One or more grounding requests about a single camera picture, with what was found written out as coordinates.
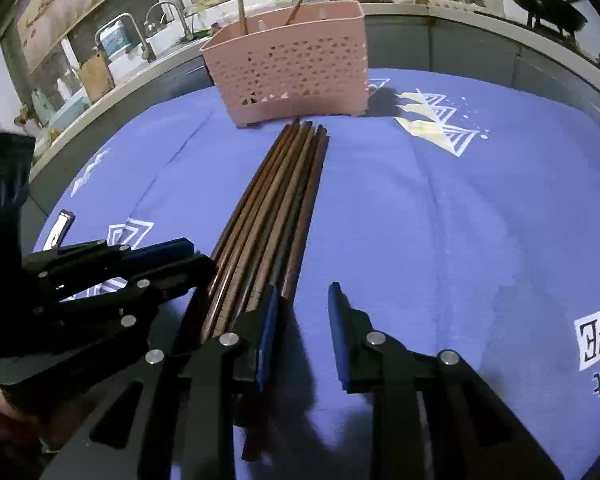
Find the person's left hand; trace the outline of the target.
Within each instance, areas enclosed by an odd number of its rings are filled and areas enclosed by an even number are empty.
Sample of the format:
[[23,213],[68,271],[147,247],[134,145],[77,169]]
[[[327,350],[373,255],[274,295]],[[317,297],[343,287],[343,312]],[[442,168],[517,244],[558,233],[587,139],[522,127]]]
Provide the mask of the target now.
[[20,413],[0,389],[0,451],[38,454],[41,450],[36,418]]

